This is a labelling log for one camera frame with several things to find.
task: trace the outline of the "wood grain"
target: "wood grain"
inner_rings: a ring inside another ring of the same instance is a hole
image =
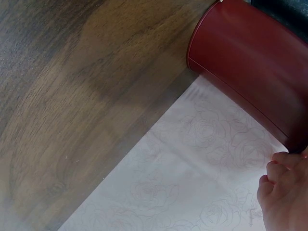
[[[0,3],[0,230],[53,231],[195,79],[213,0]]]

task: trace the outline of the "white paper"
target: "white paper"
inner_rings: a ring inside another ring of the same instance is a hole
[[[262,231],[258,179],[285,151],[199,77],[60,231]]]

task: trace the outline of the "rose drawing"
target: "rose drawing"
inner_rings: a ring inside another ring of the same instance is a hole
[[[187,116],[182,122],[180,136],[187,145],[213,151],[226,142],[226,130],[215,112],[197,112],[196,116]]]
[[[238,209],[228,204],[227,201],[220,200],[203,209],[197,224],[201,230],[222,231],[236,228],[240,220]]]

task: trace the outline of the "dark wooden surface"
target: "dark wooden surface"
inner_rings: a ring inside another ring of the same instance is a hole
[[[195,79],[213,0],[0,0],[0,231],[55,231]]]

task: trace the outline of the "finger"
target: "finger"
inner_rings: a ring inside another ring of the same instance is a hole
[[[294,168],[303,159],[299,154],[289,154],[286,152],[275,153],[272,157],[273,161],[286,166],[288,169]]]
[[[271,182],[269,182],[267,175],[262,176],[259,180],[259,188],[257,191],[257,199],[261,207],[263,207],[263,202],[265,198],[268,195],[270,195],[273,189],[274,189],[274,185]]]
[[[268,176],[267,176],[267,175],[263,175],[263,176],[260,178],[260,180],[259,180],[259,187],[260,187],[263,183],[268,182],[268,181],[269,181]]]
[[[266,165],[266,171],[270,182],[277,183],[280,177],[288,171],[286,166],[278,164],[276,161],[271,161]]]
[[[304,158],[307,158],[308,157],[308,147],[302,152],[302,156]]]

